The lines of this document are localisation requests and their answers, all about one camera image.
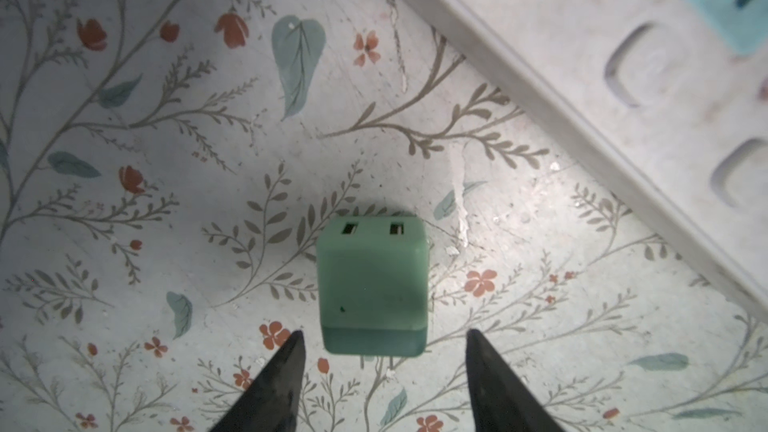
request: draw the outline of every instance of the floral tablecloth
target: floral tablecloth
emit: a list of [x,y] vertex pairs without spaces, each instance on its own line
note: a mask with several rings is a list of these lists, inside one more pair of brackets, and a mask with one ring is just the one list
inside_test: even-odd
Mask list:
[[[401,0],[0,0],[4,430],[205,430],[302,329],[299,430],[763,430],[765,326]],[[333,216],[412,213],[427,352],[322,348]]]

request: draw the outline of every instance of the white tray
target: white tray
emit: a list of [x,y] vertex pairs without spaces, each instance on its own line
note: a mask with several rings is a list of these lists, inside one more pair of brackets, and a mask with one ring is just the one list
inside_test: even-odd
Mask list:
[[768,47],[737,56],[686,0],[406,1],[768,319]]

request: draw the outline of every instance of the floral patterned surface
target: floral patterned surface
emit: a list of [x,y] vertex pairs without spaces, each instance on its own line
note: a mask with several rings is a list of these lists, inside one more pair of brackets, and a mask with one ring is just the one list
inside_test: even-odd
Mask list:
[[[761,430],[765,327],[400,0],[0,0],[0,418],[206,430],[290,332],[300,430],[473,430],[478,328],[566,430]],[[415,213],[428,352],[322,349],[332,216]]]

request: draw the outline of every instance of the green charger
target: green charger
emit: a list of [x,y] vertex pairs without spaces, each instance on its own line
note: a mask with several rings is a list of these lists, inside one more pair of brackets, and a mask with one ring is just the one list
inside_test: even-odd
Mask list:
[[333,354],[415,357],[427,341],[429,247],[417,217],[337,217],[317,239],[320,324]]

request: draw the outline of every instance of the rounded square recess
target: rounded square recess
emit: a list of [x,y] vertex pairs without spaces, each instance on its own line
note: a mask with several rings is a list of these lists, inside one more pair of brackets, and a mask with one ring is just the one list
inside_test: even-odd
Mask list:
[[629,34],[610,56],[605,81],[629,107],[649,106],[670,94],[686,63],[683,41],[666,26],[646,23]]
[[768,142],[749,139],[712,174],[711,186],[723,202],[768,217]]

